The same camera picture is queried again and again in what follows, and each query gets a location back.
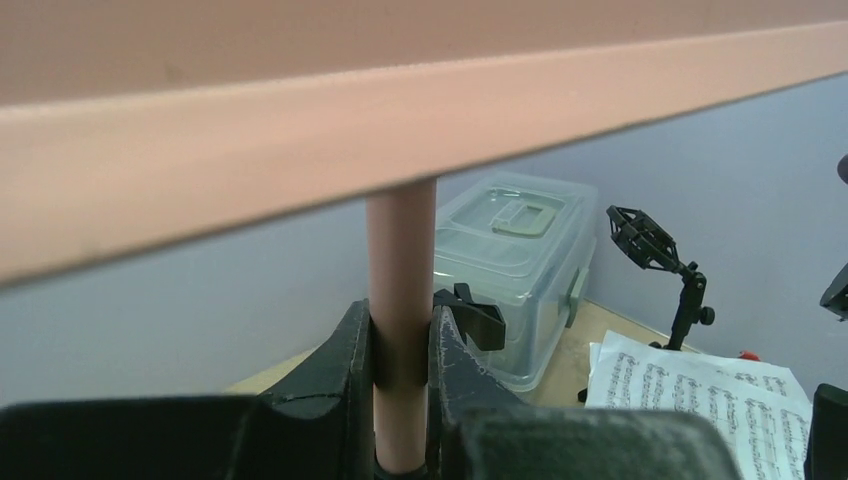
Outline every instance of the wall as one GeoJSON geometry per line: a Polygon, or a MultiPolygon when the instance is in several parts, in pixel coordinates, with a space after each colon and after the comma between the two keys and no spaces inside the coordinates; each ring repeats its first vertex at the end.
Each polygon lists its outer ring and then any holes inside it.
{"type": "MultiPolygon", "coordinates": [[[[709,278],[689,343],[848,385],[848,324],[817,306],[848,261],[848,77],[496,168],[597,185],[642,208],[709,278]]],[[[442,179],[439,203],[490,169],[442,179]]],[[[0,405],[219,391],[329,335],[367,292],[362,201],[0,293],[0,405]]],[[[678,280],[643,272],[598,222],[589,297],[668,331],[678,280]]]]}

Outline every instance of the plastic storage box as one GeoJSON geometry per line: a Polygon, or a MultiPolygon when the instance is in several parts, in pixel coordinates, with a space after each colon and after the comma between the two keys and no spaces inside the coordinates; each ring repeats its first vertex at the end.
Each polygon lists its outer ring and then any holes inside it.
{"type": "Polygon", "coordinates": [[[475,302],[497,304],[501,351],[480,363],[510,390],[539,384],[571,325],[595,251],[597,189],[518,174],[488,177],[436,215],[435,288],[468,283],[475,302]]]}

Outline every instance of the microphone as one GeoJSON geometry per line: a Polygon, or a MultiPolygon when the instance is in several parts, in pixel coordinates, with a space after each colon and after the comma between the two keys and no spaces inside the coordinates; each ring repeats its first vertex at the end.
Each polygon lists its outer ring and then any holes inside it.
{"type": "Polygon", "coordinates": [[[842,160],[839,161],[839,165],[836,166],[836,173],[839,174],[839,178],[841,178],[843,182],[848,183],[848,155],[845,155],[842,157],[842,160]]]}

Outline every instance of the adjustment knob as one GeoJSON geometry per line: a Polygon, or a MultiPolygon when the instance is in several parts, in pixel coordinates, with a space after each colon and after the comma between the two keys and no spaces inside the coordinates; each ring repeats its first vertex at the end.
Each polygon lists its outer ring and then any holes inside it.
{"type": "Polygon", "coordinates": [[[711,307],[704,307],[698,315],[698,321],[702,325],[712,325],[715,322],[715,310],[711,307]]]}

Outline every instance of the sheet music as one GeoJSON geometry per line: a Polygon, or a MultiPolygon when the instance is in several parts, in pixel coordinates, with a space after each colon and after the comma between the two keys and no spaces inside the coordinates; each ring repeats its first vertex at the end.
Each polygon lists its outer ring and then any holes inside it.
{"type": "MultiPolygon", "coordinates": [[[[607,332],[604,337],[603,347],[608,351],[618,350],[622,345],[642,344],[615,332],[607,332]]],[[[600,343],[589,344],[589,378],[601,355],[600,343]]],[[[737,380],[744,381],[755,387],[768,390],[783,397],[798,401],[809,401],[804,388],[798,383],[792,371],[786,367],[779,367],[765,362],[752,362],[741,358],[724,358],[714,355],[693,352],[670,352],[668,350],[654,349],[657,355],[675,355],[699,364],[708,364],[716,367],[716,372],[728,375],[737,380]]]]}
{"type": "MultiPolygon", "coordinates": [[[[676,352],[607,335],[613,337],[605,338],[600,348],[587,407],[699,415],[719,431],[743,478],[804,480],[812,406],[806,395],[799,399],[789,394],[789,382],[783,392],[776,384],[769,391],[764,383],[755,386],[748,378],[737,378],[734,370],[720,372],[710,362],[696,363],[676,352]]],[[[746,368],[745,373],[762,377],[761,371],[746,368]]]]}

